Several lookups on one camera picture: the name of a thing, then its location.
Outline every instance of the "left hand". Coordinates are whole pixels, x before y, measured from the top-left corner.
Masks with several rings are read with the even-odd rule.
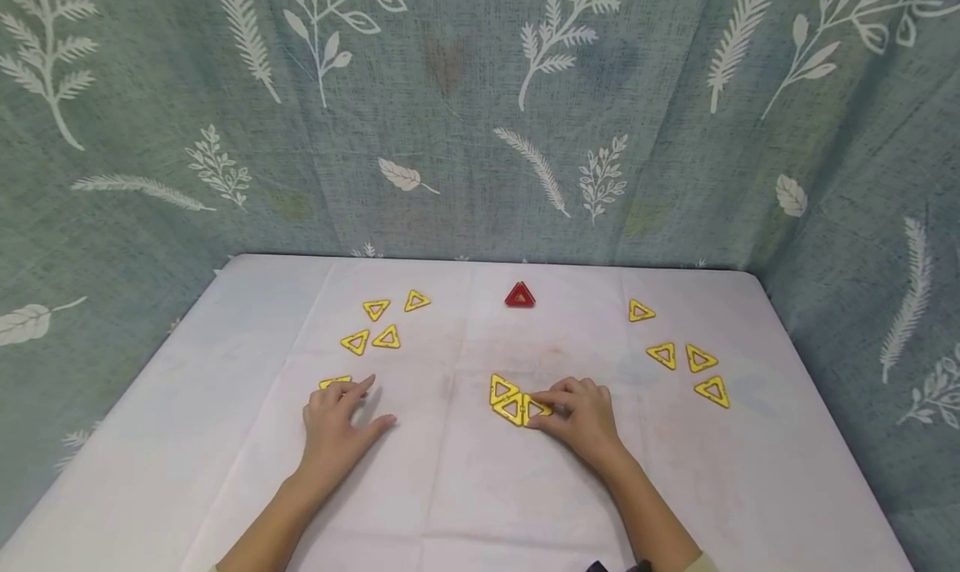
[[[350,416],[367,396],[377,375],[361,383],[336,382],[315,390],[303,407],[306,444],[294,478],[310,496],[323,501],[346,478],[374,442],[387,432],[396,416],[381,415],[365,428],[354,428]]]

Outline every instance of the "wrist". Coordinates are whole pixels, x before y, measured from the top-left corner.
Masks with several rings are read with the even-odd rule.
[[[330,495],[331,488],[328,483],[318,479],[315,474],[304,469],[297,469],[283,481],[280,490],[286,492],[291,497],[291,501],[299,504],[304,509],[309,509],[309,514],[316,513],[324,501]]]
[[[643,474],[643,467],[623,444],[613,446],[600,460],[595,469],[607,486],[618,484],[622,479],[630,479]]]

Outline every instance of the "leaf print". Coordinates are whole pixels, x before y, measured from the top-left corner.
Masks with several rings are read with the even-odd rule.
[[[880,349],[880,364],[883,366],[883,383],[886,384],[890,369],[897,364],[917,321],[927,311],[930,294],[930,268],[933,261],[927,250],[927,230],[914,218],[905,218],[904,226],[910,250],[910,288],[903,295],[901,308],[894,317],[894,324],[883,340]]]
[[[770,109],[785,87],[798,80],[823,78],[836,70],[838,67],[836,64],[824,63],[829,53],[823,55],[818,62],[811,63],[813,58],[810,58],[809,53],[819,45],[823,33],[830,28],[852,23],[864,45],[873,53],[883,55],[890,42],[890,28],[884,22],[873,21],[874,16],[897,9],[902,10],[901,21],[897,27],[897,45],[911,47],[917,40],[917,27],[911,16],[917,18],[945,16],[960,11],[960,0],[820,0],[820,18],[812,37],[808,36],[810,24],[807,16],[798,14],[794,18],[795,50],[790,71],[781,81],[781,85],[770,99],[770,103],[767,103],[760,118],[764,119],[770,113]],[[835,48],[839,45],[839,41],[832,45]]]
[[[737,0],[737,5],[733,8],[733,17],[722,34],[720,48],[716,49],[716,57],[710,62],[710,72],[707,74],[707,85],[713,89],[710,96],[710,113],[718,111],[720,92],[733,79],[738,63],[747,54],[750,37],[763,21],[763,14],[769,8],[770,1]]]
[[[440,192],[434,191],[433,188],[423,184],[421,178],[419,178],[419,172],[417,172],[416,169],[398,166],[396,163],[387,161],[382,157],[378,157],[377,161],[380,162],[380,172],[387,176],[387,180],[397,185],[400,190],[404,192],[413,191],[416,187],[422,186],[431,193],[440,194]]]
[[[373,248],[373,245],[370,243],[364,243],[362,245],[362,250],[354,249],[352,251],[353,257],[372,257],[372,258],[381,258],[383,253],[378,253],[376,249]]]
[[[230,31],[240,58],[247,64],[253,78],[263,82],[274,102],[280,103],[277,91],[273,90],[273,71],[267,60],[267,48],[257,21],[257,10],[253,9],[253,0],[220,0],[223,11],[230,22]]]
[[[83,151],[83,146],[77,142],[63,121],[59,103],[75,98],[82,90],[87,89],[93,83],[93,75],[87,70],[76,71],[69,73],[58,83],[55,81],[55,66],[57,61],[69,64],[94,53],[98,45],[88,38],[77,36],[57,40],[54,23],[57,18],[67,18],[71,22],[82,20],[97,13],[96,6],[87,0],[11,1],[25,14],[37,18],[43,24],[43,35],[38,36],[20,18],[0,13],[0,20],[7,32],[21,45],[15,57],[11,54],[0,55],[0,71],[13,78],[14,82],[28,92],[42,96],[50,106],[54,122],[64,140],[70,147]]]
[[[853,26],[860,32],[860,39],[877,55],[883,55],[890,40],[890,30],[884,23],[857,23]]]
[[[350,28],[353,28],[358,33],[377,34],[380,31],[377,22],[374,22],[373,18],[362,11],[350,11],[340,14],[340,17],[344,22],[350,24]]]
[[[960,358],[960,343],[954,346],[952,355]],[[948,426],[960,430],[955,414],[956,410],[960,409],[960,372],[958,363],[953,358],[947,356],[936,362],[933,372],[923,379],[922,394],[920,389],[916,388],[911,389],[910,394],[913,405],[897,421],[897,426],[910,418],[923,424],[933,424],[931,416],[939,412]]]
[[[620,138],[613,137],[610,150],[600,148],[597,155],[594,155],[593,151],[587,151],[587,167],[580,167],[583,207],[590,212],[590,223],[594,226],[599,214],[607,211],[603,204],[613,203],[627,187],[626,181],[614,181],[622,175],[620,163],[614,162],[620,158],[620,153],[623,153],[625,148],[626,134]]]
[[[537,72],[553,73],[561,72],[572,68],[576,58],[573,55],[551,55],[548,58],[548,52],[558,43],[563,43],[564,47],[579,45],[579,43],[592,43],[598,35],[592,29],[586,27],[574,26],[580,14],[587,11],[593,11],[594,14],[605,14],[619,10],[620,0],[569,0],[573,9],[566,22],[563,22],[563,11],[560,0],[546,1],[546,18],[539,23],[539,35],[542,43],[538,41],[534,34],[535,24],[524,23],[520,30],[520,40],[522,40],[523,54],[530,61],[530,68],[523,84],[520,84],[520,93],[517,97],[517,103],[520,111],[523,111],[524,100],[527,89],[530,87],[530,81]]]
[[[230,159],[227,151],[221,153],[220,135],[212,123],[206,129],[201,128],[200,132],[206,140],[195,142],[196,149],[184,149],[194,159],[189,165],[190,169],[196,170],[197,177],[220,193],[221,198],[233,201],[246,212],[243,204],[247,195],[240,192],[250,188],[247,182],[253,178],[246,168],[235,168],[236,162]]]
[[[77,430],[64,435],[63,439],[61,439],[61,444],[68,450],[68,453],[54,465],[54,469],[57,472],[63,472],[66,467],[73,462],[74,458],[77,457],[77,453],[80,453],[83,446],[90,440],[91,435],[93,435],[94,431],[100,426],[101,421],[102,420],[94,422],[90,430]]]
[[[86,300],[86,296],[83,296],[83,298],[52,310],[33,303],[13,310],[10,314],[0,315],[0,346],[39,339],[50,329],[50,315],[52,313],[76,307]]]
[[[903,12],[901,22],[897,26],[897,45],[913,47],[917,41],[917,23],[908,12]]]
[[[777,201],[788,216],[800,218],[807,211],[807,193],[796,180],[783,174],[777,178]]]
[[[550,199],[550,204],[560,211],[564,216],[570,217],[567,213],[567,204],[563,202],[563,195],[560,193],[560,187],[557,186],[557,180],[553,176],[553,170],[550,169],[550,163],[546,161],[543,154],[534,147],[530,141],[516,134],[512,130],[505,128],[494,128],[493,134],[499,136],[506,144],[516,149],[527,161],[534,166],[534,172],[541,179],[541,185],[546,192],[546,197]]]
[[[349,52],[339,53],[340,35],[334,33],[327,40],[326,47],[322,53],[320,45],[320,28],[318,24],[323,18],[330,14],[340,17],[350,28],[353,28],[361,34],[378,34],[380,27],[372,17],[363,11],[342,11],[340,8],[349,0],[294,0],[303,10],[303,18],[299,17],[289,9],[283,10],[283,16],[294,32],[303,39],[306,47],[314,62],[314,71],[316,73],[317,87],[320,89],[320,98],[323,108],[327,108],[327,93],[323,90],[323,77],[334,68],[345,68],[353,60],[353,54]],[[380,8],[391,13],[402,13],[407,10],[407,4],[403,0],[375,0]]]
[[[73,191],[139,191],[182,209],[195,212],[217,211],[213,207],[203,205],[195,198],[174,190],[174,188],[165,187],[156,180],[142,178],[142,176],[127,176],[126,174],[89,176],[89,178],[81,178],[74,182],[70,189]]]

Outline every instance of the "right hand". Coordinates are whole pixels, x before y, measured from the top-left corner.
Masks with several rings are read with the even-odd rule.
[[[598,473],[627,453],[613,419],[610,389],[590,378],[564,378],[550,390],[530,394],[534,401],[566,410],[566,416],[534,415],[530,427],[539,428],[567,444]]]

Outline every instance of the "forearm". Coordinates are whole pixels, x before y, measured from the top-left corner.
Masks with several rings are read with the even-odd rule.
[[[683,572],[701,551],[643,467],[626,450],[599,470],[617,503],[633,557],[649,560],[656,572]]]
[[[305,490],[292,476],[217,564],[218,572],[283,572],[325,494]]]

